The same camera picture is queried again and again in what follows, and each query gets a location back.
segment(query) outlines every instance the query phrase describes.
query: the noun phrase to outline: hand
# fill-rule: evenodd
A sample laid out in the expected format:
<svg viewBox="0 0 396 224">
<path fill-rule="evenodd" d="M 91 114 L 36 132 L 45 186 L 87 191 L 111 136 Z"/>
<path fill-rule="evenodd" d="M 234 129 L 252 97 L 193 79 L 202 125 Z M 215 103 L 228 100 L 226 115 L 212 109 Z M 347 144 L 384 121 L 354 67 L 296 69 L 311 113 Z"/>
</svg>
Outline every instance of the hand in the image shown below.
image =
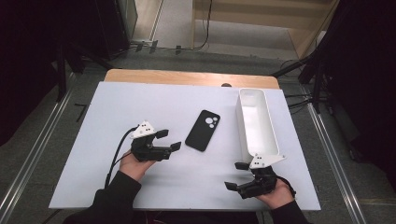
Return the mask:
<svg viewBox="0 0 396 224">
<path fill-rule="evenodd" d="M 294 201 L 289 186 L 280 179 L 276 181 L 275 189 L 271 193 L 263 194 L 256 198 L 266 203 L 272 210 Z"/>
<path fill-rule="evenodd" d="M 131 150 L 125 152 L 123 156 L 128 153 L 131 153 Z M 134 154 L 131 153 L 120 161 L 120 171 L 132 179 L 140 181 L 143 175 L 145 175 L 145 172 L 154 163 L 155 161 L 139 161 L 134 157 Z"/>
</svg>

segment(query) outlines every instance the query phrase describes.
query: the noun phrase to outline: white board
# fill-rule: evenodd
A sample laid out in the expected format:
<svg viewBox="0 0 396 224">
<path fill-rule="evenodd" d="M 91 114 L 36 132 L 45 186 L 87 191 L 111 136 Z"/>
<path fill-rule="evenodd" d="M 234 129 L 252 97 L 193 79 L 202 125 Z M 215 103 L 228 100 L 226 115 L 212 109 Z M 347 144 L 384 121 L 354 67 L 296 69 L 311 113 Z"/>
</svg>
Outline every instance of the white board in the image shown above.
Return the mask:
<svg viewBox="0 0 396 224">
<path fill-rule="evenodd" d="M 155 139 L 154 146 L 168 147 L 181 141 L 181 149 L 169 161 L 156 162 L 142 179 L 134 200 L 136 209 L 159 210 L 245 210 L 266 206 L 255 198 L 242 200 L 228 191 L 224 181 L 244 184 L 253 177 L 239 171 L 242 160 L 235 106 L 237 88 L 185 85 L 101 82 L 83 121 L 50 208 L 84 208 L 105 184 L 106 174 L 123 135 L 148 120 L 169 135 Z M 265 90 L 280 154 L 287 159 L 273 165 L 297 191 L 303 210 L 319 210 L 318 197 L 308 172 L 283 91 Z M 203 110 L 221 116 L 218 128 L 205 152 L 184 144 L 192 125 Z M 127 138 L 120 155 L 130 148 Z M 118 170 L 116 165 L 113 176 Z"/>
</svg>

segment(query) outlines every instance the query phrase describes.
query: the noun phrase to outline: black phone case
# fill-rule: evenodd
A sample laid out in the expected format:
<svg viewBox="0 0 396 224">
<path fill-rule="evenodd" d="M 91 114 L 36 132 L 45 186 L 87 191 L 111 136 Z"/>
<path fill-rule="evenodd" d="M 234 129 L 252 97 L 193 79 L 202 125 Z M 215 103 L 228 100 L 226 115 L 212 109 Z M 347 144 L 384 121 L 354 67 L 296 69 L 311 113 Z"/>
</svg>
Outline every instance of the black phone case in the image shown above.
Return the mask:
<svg viewBox="0 0 396 224">
<path fill-rule="evenodd" d="M 203 110 L 186 138 L 186 145 L 205 151 L 219 122 L 219 115 Z"/>
</svg>

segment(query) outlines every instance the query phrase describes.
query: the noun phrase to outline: metal rail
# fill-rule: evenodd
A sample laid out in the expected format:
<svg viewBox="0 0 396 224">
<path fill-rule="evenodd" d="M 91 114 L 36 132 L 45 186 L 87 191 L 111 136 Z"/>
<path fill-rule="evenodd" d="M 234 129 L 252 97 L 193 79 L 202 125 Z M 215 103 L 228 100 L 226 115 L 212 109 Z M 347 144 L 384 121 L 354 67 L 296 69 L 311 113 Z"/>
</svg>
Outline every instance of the metal rail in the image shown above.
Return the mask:
<svg viewBox="0 0 396 224">
<path fill-rule="evenodd" d="M 20 199 L 27 185 L 27 182 L 29 181 L 29 178 L 31 177 L 48 141 L 50 140 L 52 132 L 55 130 L 59 118 L 64 112 L 64 108 L 66 107 L 67 102 L 70 99 L 70 95 L 72 93 L 76 80 L 76 74 L 71 73 L 68 79 L 69 90 L 66 92 L 62 101 L 57 103 L 52 109 L 52 112 L 49 115 L 49 118 L 45 123 L 44 128 L 41 130 L 40 135 L 35 140 L 35 144 L 30 150 L 30 153 L 27 156 L 25 162 L 23 163 L 23 166 L 21 167 L 12 184 L 8 187 L 8 190 L 0 205 L 0 224 L 6 224 L 8 222 L 18 200 Z"/>
<path fill-rule="evenodd" d="M 303 93 L 307 93 L 304 87 L 302 87 L 302 90 Z M 332 145 L 332 140 L 327 133 L 321 115 L 316 112 L 312 104 L 308 105 L 308 110 L 312 120 L 314 121 L 315 127 L 317 128 L 320 141 L 324 147 L 327 159 L 329 160 L 330 166 L 332 167 L 332 172 L 334 173 L 335 180 L 337 181 L 338 187 L 341 190 L 341 194 L 343 195 L 344 202 L 346 203 L 346 208 L 352 218 L 353 223 L 356 224 L 367 223 L 364 214 L 361 211 L 361 206 L 359 204 L 359 201 L 355 196 L 355 192 L 349 183 L 347 174 L 341 162 L 338 159 L 338 155 L 337 152 L 335 151 L 334 146 Z"/>
</svg>

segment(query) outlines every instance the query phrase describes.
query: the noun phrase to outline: sleeve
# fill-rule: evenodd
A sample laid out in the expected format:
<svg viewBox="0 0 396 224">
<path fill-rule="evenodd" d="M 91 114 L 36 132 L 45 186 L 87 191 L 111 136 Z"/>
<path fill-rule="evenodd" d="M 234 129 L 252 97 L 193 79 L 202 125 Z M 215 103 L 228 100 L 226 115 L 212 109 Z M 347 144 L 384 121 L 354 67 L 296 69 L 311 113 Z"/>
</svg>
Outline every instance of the sleeve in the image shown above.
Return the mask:
<svg viewBox="0 0 396 224">
<path fill-rule="evenodd" d="M 296 201 L 271 211 L 274 224 L 309 224 Z"/>
<path fill-rule="evenodd" d="M 107 189 L 96 191 L 91 207 L 67 217 L 64 224 L 130 224 L 134 198 L 140 188 L 137 181 L 118 171 Z"/>
</svg>

